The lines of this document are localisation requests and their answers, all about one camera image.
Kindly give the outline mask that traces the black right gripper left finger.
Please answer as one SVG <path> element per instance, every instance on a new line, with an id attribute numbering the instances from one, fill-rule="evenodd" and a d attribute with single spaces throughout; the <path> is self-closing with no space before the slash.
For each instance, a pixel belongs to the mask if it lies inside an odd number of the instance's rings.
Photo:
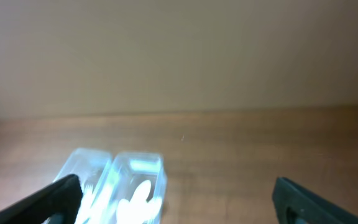
<path id="1" fill-rule="evenodd" d="M 0 211 L 0 224 L 74 224 L 83 192 L 80 179 L 69 174 Z"/>

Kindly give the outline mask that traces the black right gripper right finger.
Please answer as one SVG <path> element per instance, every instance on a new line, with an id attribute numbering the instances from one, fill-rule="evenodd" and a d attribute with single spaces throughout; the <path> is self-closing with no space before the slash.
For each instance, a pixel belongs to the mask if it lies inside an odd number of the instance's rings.
<path id="1" fill-rule="evenodd" d="M 286 177 L 276 179 L 272 200 L 279 224 L 358 224 L 358 216 Z"/>

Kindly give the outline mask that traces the white fork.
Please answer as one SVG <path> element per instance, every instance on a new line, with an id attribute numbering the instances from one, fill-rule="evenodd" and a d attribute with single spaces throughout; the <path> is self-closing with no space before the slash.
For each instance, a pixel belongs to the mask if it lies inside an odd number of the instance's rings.
<path id="1" fill-rule="evenodd" d="M 82 187 L 84 195 L 92 195 L 93 194 L 94 185 L 93 184 L 85 184 Z"/>

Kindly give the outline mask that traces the white plastic spoon thick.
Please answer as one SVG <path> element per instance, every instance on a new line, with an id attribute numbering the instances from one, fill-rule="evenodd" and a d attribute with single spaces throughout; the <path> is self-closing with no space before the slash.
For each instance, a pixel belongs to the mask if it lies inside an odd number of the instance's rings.
<path id="1" fill-rule="evenodd" d="M 126 199 L 121 199 L 116 209 L 116 223 L 117 224 L 133 224 L 135 218 L 132 214 L 132 204 Z"/>

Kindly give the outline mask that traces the yellow plastic spoon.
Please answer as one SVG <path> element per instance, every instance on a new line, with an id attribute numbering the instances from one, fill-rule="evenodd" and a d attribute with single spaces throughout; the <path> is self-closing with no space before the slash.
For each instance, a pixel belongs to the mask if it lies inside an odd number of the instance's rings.
<path id="1" fill-rule="evenodd" d="M 130 203 L 133 205 L 140 205 L 146 203 L 151 191 L 151 186 L 152 183 L 150 180 L 145 180 L 141 184 L 139 184 L 134 190 Z"/>

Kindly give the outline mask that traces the clear plastic container left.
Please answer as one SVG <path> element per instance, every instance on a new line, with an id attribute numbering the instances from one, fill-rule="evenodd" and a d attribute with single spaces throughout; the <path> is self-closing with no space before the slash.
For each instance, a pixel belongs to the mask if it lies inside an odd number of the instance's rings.
<path id="1" fill-rule="evenodd" d="M 68 174 L 79 177 L 81 189 L 85 184 L 93 184 L 93 194 L 84 195 L 78 210 L 75 224 L 91 223 L 93 207 L 105 183 L 112 163 L 112 155 L 106 151 L 78 148 L 74 150 L 64 163 L 54 182 Z"/>

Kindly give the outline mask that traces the clear plastic container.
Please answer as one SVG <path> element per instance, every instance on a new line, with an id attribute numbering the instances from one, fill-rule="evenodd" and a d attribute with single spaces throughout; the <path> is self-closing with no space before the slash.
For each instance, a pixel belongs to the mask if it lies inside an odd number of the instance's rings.
<path id="1" fill-rule="evenodd" d="M 91 223 L 93 207 L 105 183 L 112 163 L 112 155 L 106 151 L 78 148 L 74 150 L 64 163 L 54 182 L 68 174 L 79 177 L 81 189 L 85 184 L 93 184 L 93 194 L 84 195 L 78 210 L 75 224 Z"/>
<path id="2" fill-rule="evenodd" d="M 122 152 L 113 160 L 103 188 L 93 207 L 91 223 L 116 223 L 116 209 L 121 199 L 131 200 L 134 190 L 145 180 L 152 183 L 147 202 L 161 197 L 164 203 L 167 176 L 163 166 L 163 157 L 156 153 Z M 133 224 L 160 224 L 162 209 L 154 219 L 147 221 L 146 203 L 132 204 Z"/>

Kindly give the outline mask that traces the clear plastic container right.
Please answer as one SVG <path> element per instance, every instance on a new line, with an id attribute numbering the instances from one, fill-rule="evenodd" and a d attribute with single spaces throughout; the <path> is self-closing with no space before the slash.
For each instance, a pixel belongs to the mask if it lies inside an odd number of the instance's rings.
<path id="1" fill-rule="evenodd" d="M 93 207 L 91 223 L 116 223 L 116 209 L 121 199 L 131 200 L 134 190 L 145 180 L 152 183 L 147 202 L 161 197 L 164 203 L 167 176 L 163 166 L 163 157 L 156 153 L 122 152 L 113 160 L 103 188 Z M 132 204 L 133 224 L 160 224 L 162 209 L 154 219 L 147 221 L 146 203 Z"/>

